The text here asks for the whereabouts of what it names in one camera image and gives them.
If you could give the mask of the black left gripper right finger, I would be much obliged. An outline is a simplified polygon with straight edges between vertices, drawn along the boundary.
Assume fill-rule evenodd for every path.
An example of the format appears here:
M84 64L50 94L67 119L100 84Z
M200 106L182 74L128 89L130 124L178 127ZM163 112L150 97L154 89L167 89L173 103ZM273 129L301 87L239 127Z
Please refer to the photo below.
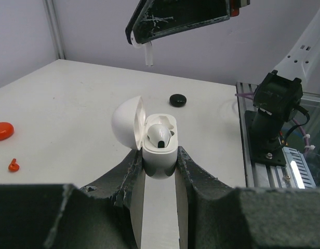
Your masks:
M232 188L178 148L180 248L320 248L320 188Z

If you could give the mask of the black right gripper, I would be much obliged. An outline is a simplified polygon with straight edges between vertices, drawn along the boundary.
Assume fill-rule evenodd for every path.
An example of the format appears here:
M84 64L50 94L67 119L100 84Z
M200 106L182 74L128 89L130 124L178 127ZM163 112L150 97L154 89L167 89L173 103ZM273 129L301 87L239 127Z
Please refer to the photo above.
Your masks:
M131 34L138 44L162 37L226 21L238 16L250 0L180 0L139 1L130 18L125 34L132 44Z

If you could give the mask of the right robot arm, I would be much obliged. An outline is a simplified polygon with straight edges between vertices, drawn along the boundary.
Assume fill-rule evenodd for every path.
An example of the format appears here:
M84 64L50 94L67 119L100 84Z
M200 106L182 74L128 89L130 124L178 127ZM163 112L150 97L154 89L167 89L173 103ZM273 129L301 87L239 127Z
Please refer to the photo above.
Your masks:
M140 1L125 34L134 47L146 49L145 62L153 64L155 39L226 21L239 15L249 1ZM289 53L269 72L253 93L256 112L245 113L249 157L254 163L286 165L281 136L284 123L296 113L307 115L300 102L303 89L320 61L320 8Z

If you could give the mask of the white earbud charging case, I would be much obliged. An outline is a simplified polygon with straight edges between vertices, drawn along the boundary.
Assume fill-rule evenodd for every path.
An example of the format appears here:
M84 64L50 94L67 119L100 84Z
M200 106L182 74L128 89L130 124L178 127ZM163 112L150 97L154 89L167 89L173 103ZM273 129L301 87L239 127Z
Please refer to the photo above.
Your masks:
M154 147L147 136L151 125L162 124L172 133L165 148ZM123 102L114 111L111 120L116 139L124 146L142 153L146 174L154 179L165 179L173 175L178 156L177 121L170 114L146 116L143 99L136 96Z

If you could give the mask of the white earbud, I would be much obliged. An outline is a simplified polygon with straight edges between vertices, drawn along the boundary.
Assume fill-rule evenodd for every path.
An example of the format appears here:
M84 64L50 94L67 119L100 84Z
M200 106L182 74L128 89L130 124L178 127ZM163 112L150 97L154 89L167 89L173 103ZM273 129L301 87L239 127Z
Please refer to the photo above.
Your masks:
M153 124L149 127L147 136L154 147L165 148L169 144L172 133L169 128L163 124Z
M145 64L147 67L152 67L153 66L153 47L152 47L152 42L149 41L144 44L137 43L135 39L135 35L133 32L130 33L130 40L132 43L132 46L137 49L144 49L144 55L145 55Z

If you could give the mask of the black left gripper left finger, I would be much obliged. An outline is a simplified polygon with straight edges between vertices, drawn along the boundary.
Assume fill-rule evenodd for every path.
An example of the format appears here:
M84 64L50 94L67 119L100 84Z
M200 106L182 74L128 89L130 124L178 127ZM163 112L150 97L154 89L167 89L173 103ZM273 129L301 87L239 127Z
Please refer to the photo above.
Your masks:
M0 248L140 248L144 187L137 150L81 188L0 184Z

